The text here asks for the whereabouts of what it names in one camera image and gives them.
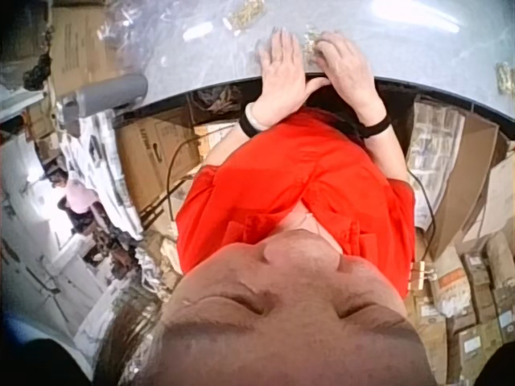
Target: hand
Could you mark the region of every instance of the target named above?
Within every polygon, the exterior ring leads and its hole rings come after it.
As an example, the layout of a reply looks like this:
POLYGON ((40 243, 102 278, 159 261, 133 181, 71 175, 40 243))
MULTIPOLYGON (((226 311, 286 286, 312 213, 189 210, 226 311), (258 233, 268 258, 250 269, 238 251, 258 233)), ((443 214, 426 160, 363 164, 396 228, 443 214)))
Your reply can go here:
POLYGON ((360 49, 340 34, 324 32, 315 48, 316 63, 340 97, 356 112, 365 126, 376 125, 385 118, 386 109, 377 94, 367 59, 360 49))
POLYGON ((270 53, 260 48, 263 90, 254 103, 257 123, 271 127, 296 112, 316 90, 331 82, 315 78, 306 83, 299 41, 285 29, 272 35, 270 53))

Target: workbench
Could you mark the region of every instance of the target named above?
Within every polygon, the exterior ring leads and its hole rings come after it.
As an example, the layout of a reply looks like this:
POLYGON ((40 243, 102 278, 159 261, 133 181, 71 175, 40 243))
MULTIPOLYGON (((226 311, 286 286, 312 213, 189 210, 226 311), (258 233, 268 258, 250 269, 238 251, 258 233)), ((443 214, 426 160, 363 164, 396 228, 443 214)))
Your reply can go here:
MULTIPOLYGON (((503 119, 515 118, 514 99, 501 95, 496 81, 497 63, 515 66, 514 2, 267 0, 266 12, 235 35, 223 19, 242 3, 169 2, 167 16, 154 26, 157 37, 143 69, 150 85, 143 105, 259 77, 258 41, 265 42, 278 26, 302 44, 311 26, 342 31, 363 50, 380 79, 443 91, 503 119)), ((310 64, 307 72, 320 70, 310 64)))

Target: wrist strap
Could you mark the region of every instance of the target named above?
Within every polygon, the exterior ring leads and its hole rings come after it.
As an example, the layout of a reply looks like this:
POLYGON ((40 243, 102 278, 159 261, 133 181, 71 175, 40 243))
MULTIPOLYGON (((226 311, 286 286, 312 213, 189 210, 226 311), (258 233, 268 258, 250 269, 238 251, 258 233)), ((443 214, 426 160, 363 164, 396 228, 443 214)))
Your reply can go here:
POLYGON ((378 135, 380 133, 382 133, 383 131, 385 131, 386 129, 388 129, 388 127, 392 124, 392 120, 389 118, 389 115, 386 114, 386 117, 385 119, 383 119, 381 122, 379 122, 378 124, 374 125, 374 126, 368 126, 368 127, 365 127, 365 126, 362 126, 359 128, 359 133, 360 133, 360 137, 365 139, 365 138, 370 138, 374 135, 378 135))
POLYGON ((268 127, 260 125, 258 121, 252 115, 252 106, 253 103, 249 103, 245 107, 245 112, 240 118, 240 127, 243 133, 249 138, 252 138, 254 135, 259 134, 263 130, 268 129, 268 127))

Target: wrist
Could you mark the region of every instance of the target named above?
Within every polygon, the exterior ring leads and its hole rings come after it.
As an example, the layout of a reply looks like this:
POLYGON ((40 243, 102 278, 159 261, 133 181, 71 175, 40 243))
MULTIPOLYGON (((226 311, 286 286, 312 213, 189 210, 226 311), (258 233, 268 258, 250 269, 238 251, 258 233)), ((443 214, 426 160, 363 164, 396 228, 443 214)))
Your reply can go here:
POLYGON ((377 125, 386 117, 386 107, 381 98, 364 105, 359 109, 355 109, 356 115, 365 127, 377 125))
POLYGON ((267 104, 262 99, 258 98, 257 101, 251 104, 250 106, 250 114, 255 122, 261 126, 261 128, 257 129, 268 129, 271 126, 275 125, 278 120, 274 117, 273 109, 270 108, 270 104, 267 104))

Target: eyebrow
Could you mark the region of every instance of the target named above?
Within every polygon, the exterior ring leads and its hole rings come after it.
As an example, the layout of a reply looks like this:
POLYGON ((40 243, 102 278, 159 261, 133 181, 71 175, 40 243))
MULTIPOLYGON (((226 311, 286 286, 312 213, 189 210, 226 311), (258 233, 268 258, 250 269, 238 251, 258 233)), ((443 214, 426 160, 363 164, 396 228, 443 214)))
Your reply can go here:
POLYGON ((189 322, 175 322, 166 325, 163 337, 171 340, 193 338, 206 339, 218 335, 241 335, 252 331, 254 331, 252 326, 227 322, 197 320, 189 322))

